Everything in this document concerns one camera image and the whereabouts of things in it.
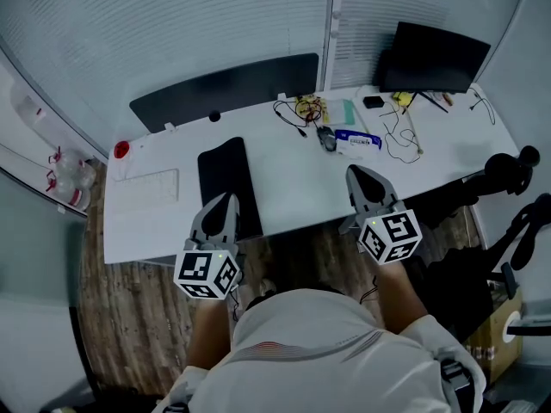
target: white shirt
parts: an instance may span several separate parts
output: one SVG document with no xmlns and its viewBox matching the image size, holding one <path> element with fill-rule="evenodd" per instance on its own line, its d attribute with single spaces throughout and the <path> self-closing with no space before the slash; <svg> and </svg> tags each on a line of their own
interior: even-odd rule
<svg viewBox="0 0 551 413">
<path fill-rule="evenodd" d="M 470 370 L 478 412 L 484 374 L 432 316 L 397 336 L 343 295 L 281 293 L 241 317 L 219 365 L 186 367 L 154 413 L 190 396 L 201 413 L 450 412 L 435 360 L 444 349 Z"/>
</svg>

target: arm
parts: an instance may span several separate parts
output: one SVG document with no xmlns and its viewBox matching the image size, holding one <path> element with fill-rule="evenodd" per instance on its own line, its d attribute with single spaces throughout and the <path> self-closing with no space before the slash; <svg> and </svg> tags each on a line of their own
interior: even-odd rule
<svg viewBox="0 0 551 413">
<path fill-rule="evenodd" d="M 210 370 L 230 352 L 230 324 L 225 301 L 201 300 L 188 348 L 188 366 Z"/>
<path fill-rule="evenodd" d="M 414 321 L 428 315 L 401 262 L 378 266 L 376 274 L 381 314 L 390 332 L 399 334 Z"/>
</svg>

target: red button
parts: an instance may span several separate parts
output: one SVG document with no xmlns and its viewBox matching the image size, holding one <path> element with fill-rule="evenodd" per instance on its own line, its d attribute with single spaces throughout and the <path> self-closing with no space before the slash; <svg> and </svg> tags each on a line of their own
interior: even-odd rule
<svg viewBox="0 0 551 413">
<path fill-rule="evenodd" d="M 115 146 L 115 159 L 122 159 L 130 150 L 130 144 L 127 141 L 121 141 Z"/>
</svg>

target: desk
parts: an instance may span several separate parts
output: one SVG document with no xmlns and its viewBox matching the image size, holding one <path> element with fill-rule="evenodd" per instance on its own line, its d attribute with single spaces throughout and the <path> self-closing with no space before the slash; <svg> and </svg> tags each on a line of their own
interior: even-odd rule
<svg viewBox="0 0 551 413">
<path fill-rule="evenodd" d="M 474 84 L 481 95 L 484 92 Z M 384 137 L 383 121 L 392 127 L 396 121 L 390 106 L 367 110 L 362 98 L 378 95 L 376 88 L 338 89 L 320 92 L 327 99 L 352 99 L 357 113 L 372 134 Z M 381 95 L 390 100 L 389 94 Z M 302 138 L 272 110 L 273 102 L 241 108 L 222 114 L 219 122 L 207 118 L 183 124 L 173 131 L 163 131 L 136 139 L 121 160 L 109 157 L 105 194 L 105 262 L 129 262 L 172 256 L 183 248 L 189 228 L 201 209 L 201 191 L 197 157 L 228 139 L 245 140 L 252 185 L 265 236 L 316 225 L 354 213 L 346 188 L 345 172 L 351 163 L 359 163 L 385 176 L 400 199 L 471 175 L 484 168 L 495 153 L 516 156 L 515 146 L 503 122 L 496 114 L 492 126 L 484 106 L 469 109 L 477 99 L 472 90 L 453 96 L 455 105 L 445 114 L 418 97 L 410 115 L 424 150 L 412 164 L 392 159 L 383 143 L 381 153 L 368 161 L 351 161 L 336 153 L 325 152 L 319 144 L 315 127 L 303 129 Z M 407 114 L 400 115 L 398 133 L 410 127 Z M 411 160 L 412 147 L 392 148 L 393 153 Z M 116 213 L 113 195 L 115 182 L 163 170 L 178 169 L 178 202 L 133 213 Z"/>
</svg>

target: computer monitor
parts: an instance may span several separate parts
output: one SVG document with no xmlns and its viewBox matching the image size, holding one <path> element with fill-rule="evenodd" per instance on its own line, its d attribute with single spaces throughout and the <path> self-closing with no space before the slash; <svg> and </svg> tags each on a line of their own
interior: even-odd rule
<svg viewBox="0 0 551 413">
<path fill-rule="evenodd" d="M 316 91 L 317 53 L 290 55 L 224 69 L 182 81 L 130 102 L 151 133 L 170 122 L 180 126 L 220 113 L 275 101 L 280 93 L 299 96 Z"/>
<path fill-rule="evenodd" d="M 381 92 L 466 93 L 490 45 L 436 28 L 398 23 Z"/>
</svg>

